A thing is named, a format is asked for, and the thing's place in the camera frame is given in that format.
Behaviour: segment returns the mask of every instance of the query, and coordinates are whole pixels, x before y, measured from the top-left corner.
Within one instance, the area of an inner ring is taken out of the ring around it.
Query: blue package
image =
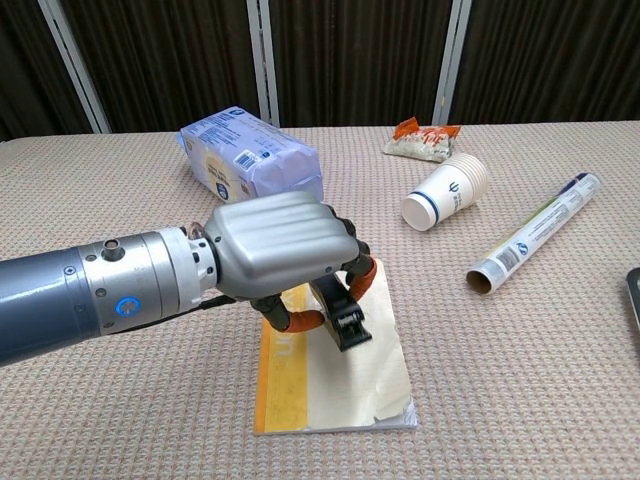
[[[292,190],[324,199],[315,148],[239,107],[180,130],[195,177],[225,202]]]

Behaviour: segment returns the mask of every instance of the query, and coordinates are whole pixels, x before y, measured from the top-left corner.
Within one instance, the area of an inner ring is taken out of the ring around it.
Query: black object
[[[321,277],[309,285],[322,304],[329,320],[325,326],[341,352],[373,338],[362,326],[362,309],[335,274]]]
[[[286,331],[291,325],[289,310],[284,305],[280,294],[251,300],[251,306],[259,311],[269,324],[279,332]]]
[[[640,328],[640,268],[634,268],[628,273],[627,285],[633,311],[636,314],[636,322],[638,323],[638,328]]]

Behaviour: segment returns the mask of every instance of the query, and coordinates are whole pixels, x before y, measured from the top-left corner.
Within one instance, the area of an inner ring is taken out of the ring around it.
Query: gray metal cylinder
[[[77,248],[0,262],[0,366],[98,336]]]
[[[159,233],[92,243],[79,251],[102,335],[178,313],[176,275]],[[188,260],[193,263],[191,254]]]

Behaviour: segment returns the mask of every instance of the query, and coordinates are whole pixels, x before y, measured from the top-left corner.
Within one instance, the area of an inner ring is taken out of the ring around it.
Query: yellow book
[[[291,311],[320,309],[308,285],[283,294]],[[326,327],[280,333],[263,320],[255,431],[413,428],[417,415],[384,265],[360,307],[373,339],[340,352]]]

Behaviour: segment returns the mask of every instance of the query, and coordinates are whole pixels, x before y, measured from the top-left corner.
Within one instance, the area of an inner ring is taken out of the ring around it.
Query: blue circular logo
[[[229,192],[227,191],[227,187],[225,187],[221,183],[216,183],[216,188],[218,189],[218,195],[220,195],[223,200],[229,200]]]
[[[140,300],[136,297],[123,297],[116,304],[116,313],[121,317],[133,317],[140,311]]]
[[[517,245],[518,245],[518,251],[522,255],[526,255],[527,253],[529,253],[529,247],[527,247],[524,243],[518,242]]]

